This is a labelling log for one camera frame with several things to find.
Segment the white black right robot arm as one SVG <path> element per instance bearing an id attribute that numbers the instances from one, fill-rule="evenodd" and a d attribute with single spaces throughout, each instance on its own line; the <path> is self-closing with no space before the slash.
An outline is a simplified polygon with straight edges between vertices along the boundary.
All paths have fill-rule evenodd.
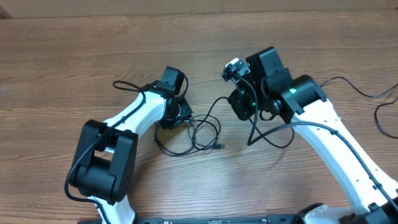
<path id="1" fill-rule="evenodd" d="M 311 205 L 295 223 L 397 222 L 397 182 L 366 154 L 312 77 L 293 78 L 273 47 L 233 59 L 222 77 L 235 84 L 228 101 L 240 120 L 256 123 L 263 111 L 282 118 L 313 147 L 348 199 L 347 208 Z"/>

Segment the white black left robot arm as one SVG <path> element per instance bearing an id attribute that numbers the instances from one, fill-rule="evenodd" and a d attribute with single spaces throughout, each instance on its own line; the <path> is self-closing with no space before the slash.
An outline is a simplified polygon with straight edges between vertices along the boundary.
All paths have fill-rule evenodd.
<path id="1" fill-rule="evenodd" d="M 173 67 L 144 86 L 116 80 L 114 88 L 136 92 L 137 98 L 116 116 L 83 125 L 64 191 L 71 200 L 93 203 L 100 215 L 97 223 L 134 223 L 127 193 L 138 140 L 154 123 L 172 129 L 191 117 L 183 85 L 188 78 Z"/>

